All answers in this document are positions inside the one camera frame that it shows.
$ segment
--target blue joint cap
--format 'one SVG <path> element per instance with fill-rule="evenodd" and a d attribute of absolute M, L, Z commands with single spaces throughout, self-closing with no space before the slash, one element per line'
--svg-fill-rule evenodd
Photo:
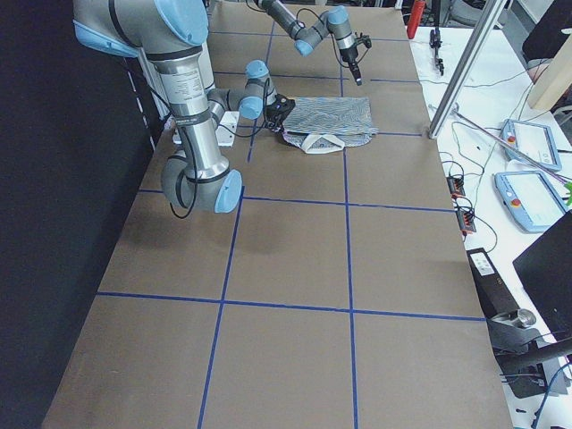
<path fill-rule="evenodd" d="M 256 119 L 262 113 L 262 107 L 262 98 L 244 97 L 240 101 L 239 112 L 241 116 L 247 119 Z"/>
<path fill-rule="evenodd" d="M 208 18 L 203 2 L 197 0 L 154 0 L 164 23 L 180 40 L 201 46 L 208 36 Z"/>
<path fill-rule="evenodd" d="M 328 13 L 328 22 L 331 24 L 343 24 L 348 20 L 348 11 L 343 6 L 336 6 Z"/>
<path fill-rule="evenodd" d="M 214 202 L 215 213 L 230 213 L 239 203 L 242 191 L 242 176 L 237 170 L 231 170 L 224 179 Z"/>
<path fill-rule="evenodd" d="M 268 74 L 268 67 L 264 61 L 254 60 L 247 65 L 247 78 L 259 79 Z"/>
<path fill-rule="evenodd" d="M 300 55 L 302 56 L 308 56 L 314 51 L 312 45 L 310 45 L 308 42 L 305 42 L 304 40 L 296 40 L 294 46 L 296 49 L 298 49 L 298 52 L 300 52 Z"/>
<path fill-rule="evenodd" d="M 81 22 L 73 20 L 73 26 L 75 27 L 75 37 L 83 46 L 111 55 L 126 56 L 128 58 L 137 58 L 139 56 L 139 51 L 134 47 L 125 45 L 114 38 L 95 31 Z"/>

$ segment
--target robotic arm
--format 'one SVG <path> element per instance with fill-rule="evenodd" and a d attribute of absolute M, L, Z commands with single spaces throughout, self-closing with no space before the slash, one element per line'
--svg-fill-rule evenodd
<path fill-rule="evenodd" d="M 361 84 L 357 46 L 371 42 L 354 38 L 343 6 L 322 13 L 306 29 L 279 0 L 257 0 L 306 56 L 333 34 L 341 58 Z M 261 61 L 246 69 L 244 89 L 204 87 L 212 80 L 206 49 L 208 20 L 201 0 L 74 0 L 74 26 L 79 42 L 111 55 L 138 57 L 143 48 L 155 66 L 181 135 L 182 150 L 169 157 L 162 173 L 162 188 L 174 206 L 229 213 L 238 204 L 240 173 L 221 155 L 215 130 L 226 110 L 256 119 L 265 111 L 266 127 L 277 131 L 293 108 L 281 96 Z"/>

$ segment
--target striped cloth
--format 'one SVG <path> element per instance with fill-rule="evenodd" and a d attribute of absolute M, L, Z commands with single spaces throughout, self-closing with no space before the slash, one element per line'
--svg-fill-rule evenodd
<path fill-rule="evenodd" d="M 366 97 L 301 97 L 283 123 L 284 139 L 302 147 L 308 135 L 332 134 L 345 146 L 362 146 L 378 132 L 372 124 L 369 99 Z M 335 146 L 318 139 L 313 147 Z"/>

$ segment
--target white desk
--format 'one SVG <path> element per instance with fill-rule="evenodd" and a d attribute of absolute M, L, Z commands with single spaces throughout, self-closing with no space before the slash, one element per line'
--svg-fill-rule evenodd
<path fill-rule="evenodd" d="M 444 61 L 445 73 L 441 76 L 433 66 L 433 50 L 429 47 L 429 32 L 431 28 L 419 28 L 414 40 L 410 42 L 411 50 L 416 62 L 419 79 L 423 85 L 423 92 L 429 115 L 433 117 L 434 107 L 441 101 L 442 95 L 447 88 L 445 84 L 432 82 L 449 82 L 455 70 L 463 49 L 470 37 L 470 29 L 442 29 L 442 48 L 440 57 Z M 521 73 L 515 79 L 499 83 L 492 87 L 464 88 L 458 99 L 459 111 L 465 116 L 484 127 L 500 128 L 504 121 L 512 117 L 526 121 L 541 114 L 533 122 L 551 126 L 557 147 L 560 149 L 570 149 L 567 138 L 562 133 L 558 124 L 554 121 L 550 113 L 542 114 L 535 111 L 525 103 L 527 89 L 531 84 L 528 74 L 522 64 L 517 59 L 509 42 L 505 39 L 500 30 L 495 30 L 478 58 L 469 79 L 467 86 L 483 85 L 511 78 Z M 453 160 L 460 163 L 468 172 L 480 172 L 479 167 L 471 164 L 468 160 L 459 155 L 458 146 L 452 133 L 452 123 L 459 121 L 457 117 L 451 116 L 438 138 L 439 149 L 442 152 L 452 154 Z M 458 134 L 461 152 L 464 156 L 477 161 L 480 165 L 486 163 L 492 151 L 491 158 L 486 165 L 480 186 L 477 176 L 467 176 L 465 178 L 465 191 L 468 198 L 475 203 L 477 216 L 483 218 L 498 234 L 498 244 L 489 253 L 491 260 L 497 267 L 502 279 L 507 283 L 517 303 L 523 308 L 532 309 L 536 315 L 536 309 L 530 298 L 526 294 L 522 283 L 512 265 L 512 261 L 522 253 L 540 234 L 523 233 L 512 218 L 506 208 L 503 207 L 500 197 L 497 195 L 492 181 L 492 175 L 496 172 L 531 170 L 527 165 L 512 161 L 508 162 L 502 149 L 494 145 L 492 139 L 487 138 L 477 130 L 470 130 L 461 125 L 455 125 Z M 566 176 L 572 174 L 572 155 L 560 154 L 563 169 L 560 172 Z M 451 157 L 442 153 L 442 160 L 450 160 Z M 448 172 L 451 163 L 443 166 Z M 452 173 L 459 172 L 457 166 L 452 166 Z M 556 190 L 562 195 L 566 195 L 564 187 L 551 179 Z M 477 233 L 467 236 L 465 247 L 467 249 L 483 247 L 492 248 L 494 244 L 493 233 L 478 220 L 476 221 Z M 536 324 L 541 333 L 548 332 L 542 319 L 538 317 Z M 510 387 L 505 386 L 505 393 L 509 404 L 510 414 L 517 427 L 530 427 L 534 419 L 534 412 L 538 409 L 542 396 L 517 399 Z M 516 408 L 524 409 L 526 413 L 517 413 Z M 539 428 L 549 428 L 551 425 L 572 427 L 572 396 L 550 397 L 543 410 Z"/>

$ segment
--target white strap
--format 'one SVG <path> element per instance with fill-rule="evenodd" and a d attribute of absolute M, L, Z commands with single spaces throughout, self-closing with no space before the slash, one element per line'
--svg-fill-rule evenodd
<path fill-rule="evenodd" d="M 326 139 L 333 146 L 330 147 L 312 147 L 319 139 Z M 317 154 L 330 154 L 331 152 L 338 152 L 346 147 L 346 143 L 343 140 L 338 139 L 333 134 L 308 134 L 302 143 L 301 149 L 307 154 L 317 155 Z"/>

